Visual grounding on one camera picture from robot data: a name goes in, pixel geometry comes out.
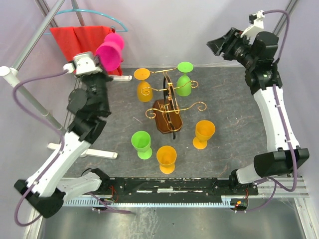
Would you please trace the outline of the pink plastic wine glass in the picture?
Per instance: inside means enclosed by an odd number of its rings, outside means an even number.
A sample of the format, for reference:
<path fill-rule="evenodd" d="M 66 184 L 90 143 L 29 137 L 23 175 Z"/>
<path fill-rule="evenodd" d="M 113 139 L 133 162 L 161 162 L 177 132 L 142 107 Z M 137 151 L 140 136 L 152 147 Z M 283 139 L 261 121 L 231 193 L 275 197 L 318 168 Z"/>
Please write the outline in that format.
<path fill-rule="evenodd" d="M 104 38 L 104 42 L 97 48 L 96 55 L 106 71 L 116 70 L 122 62 L 122 50 L 125 43 L 121 35 L 110 33 Z"/>

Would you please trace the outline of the yellow plastic wine glass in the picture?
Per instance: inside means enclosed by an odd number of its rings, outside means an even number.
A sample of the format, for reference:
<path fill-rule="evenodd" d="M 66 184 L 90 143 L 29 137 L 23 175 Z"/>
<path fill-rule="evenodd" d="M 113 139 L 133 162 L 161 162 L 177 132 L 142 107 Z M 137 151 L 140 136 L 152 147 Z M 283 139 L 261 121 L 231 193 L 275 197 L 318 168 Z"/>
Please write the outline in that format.
<path fill-rule="evenodd" d="M 150 76 L 150 71 L 146 68 L 138 68 L 134 72 L 134 77 L 139 80 L 137 86 L 137 97 L 141 102 L 149 102 L 153 98 L 153 90 L 146 79 Z"/>

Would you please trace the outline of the green plastic wine glass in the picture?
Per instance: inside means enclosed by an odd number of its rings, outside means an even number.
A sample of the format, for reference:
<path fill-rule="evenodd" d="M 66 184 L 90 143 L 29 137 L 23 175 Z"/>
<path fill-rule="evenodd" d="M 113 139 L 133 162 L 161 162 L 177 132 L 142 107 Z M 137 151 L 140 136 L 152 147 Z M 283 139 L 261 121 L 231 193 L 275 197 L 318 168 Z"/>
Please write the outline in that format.
<path fill-rule="evenodd" d="M 177 81 L 176 92 L 179 96 L 186 97 L 191 94 L 191 79 L 188 77 L 187 73 L 193 70 L 193 64 L 187 61 L 180 62 L 177 66 L 178 71 L 182 73 Z"/>

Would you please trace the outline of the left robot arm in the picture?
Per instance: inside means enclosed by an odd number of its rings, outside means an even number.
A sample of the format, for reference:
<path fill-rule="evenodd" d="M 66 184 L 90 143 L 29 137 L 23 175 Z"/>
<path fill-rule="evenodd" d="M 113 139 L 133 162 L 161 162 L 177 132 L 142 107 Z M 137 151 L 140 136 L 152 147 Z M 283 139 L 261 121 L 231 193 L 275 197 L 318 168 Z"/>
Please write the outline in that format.
<path fill-rule="evenodd" d="M 73 73 L 86 86 L 86 89 L 75 89 L 69 95 L 67 110 L 74 114 L 74 119 L 66 133 L 61 133 L 21 104 L 16 93 L 23 83 L 13 89 L 16 104 L 60 136 L 60 145 L 46 162 L 28 179 L 19 179 L 14 184 L 22 199 L 27 200 L 44 218 L 55 215 L 64 202 L 75 197 L 90 192 L 106 194 L 110 189 L 110 178 L 100 169 L 93 169 L 67 183 L 61 182 L 61 179 L 102 133 L 105 119 L 111 114 L 106 83 L 113 78 L 102 66 L 101 59 L 92 52 L 75 55 L 63 69 L 62 75 Z"/>

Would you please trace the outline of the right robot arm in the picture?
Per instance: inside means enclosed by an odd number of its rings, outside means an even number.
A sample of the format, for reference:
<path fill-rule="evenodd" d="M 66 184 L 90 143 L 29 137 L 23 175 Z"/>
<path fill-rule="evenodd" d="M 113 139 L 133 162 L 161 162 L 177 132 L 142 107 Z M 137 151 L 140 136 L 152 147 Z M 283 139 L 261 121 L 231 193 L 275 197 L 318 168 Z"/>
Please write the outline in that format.
<path fill-rule="evenodd" d="M 291 128 L 286 112 L 283 83 L 274 59 L 279 38 L 267 31 L 256 34 L 251 43 L 243 31 L 231 28 L 224 36 L 207 42 L 215 56 L 235 60 L 245 68 L 245 82 L 257 103 L 267 137 L 267 152 L 256 155 L 252 164 L 236 170 L 228 182 L 232 194 L 241 194 L 246 184 L 271 176 L 297 174 L 309 159 Z"/>

